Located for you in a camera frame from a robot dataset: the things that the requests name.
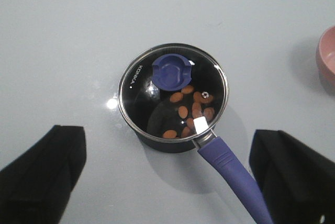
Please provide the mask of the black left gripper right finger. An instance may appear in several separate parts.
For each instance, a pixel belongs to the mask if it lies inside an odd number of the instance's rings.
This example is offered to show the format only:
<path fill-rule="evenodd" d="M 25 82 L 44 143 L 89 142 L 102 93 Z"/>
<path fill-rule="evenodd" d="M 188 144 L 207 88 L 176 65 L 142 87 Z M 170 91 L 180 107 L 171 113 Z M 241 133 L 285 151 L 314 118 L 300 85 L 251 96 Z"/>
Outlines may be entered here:
<path fill-rule="evenodd" d="M 281 130 L 256 130 L 249 164 L 274 223 L 334 223 L 334 162 Z"/>

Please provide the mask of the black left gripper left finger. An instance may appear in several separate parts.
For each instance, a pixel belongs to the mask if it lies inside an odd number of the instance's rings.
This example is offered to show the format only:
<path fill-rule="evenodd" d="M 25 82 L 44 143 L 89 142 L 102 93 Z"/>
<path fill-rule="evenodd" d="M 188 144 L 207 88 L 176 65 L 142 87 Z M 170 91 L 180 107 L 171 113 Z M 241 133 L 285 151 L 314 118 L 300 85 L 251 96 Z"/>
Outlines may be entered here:
<path fill-rule="evenodd" d="M 53 126 L 1 170 L 1 223 L 59 223 L 85 163 L 84 128 Z"/>

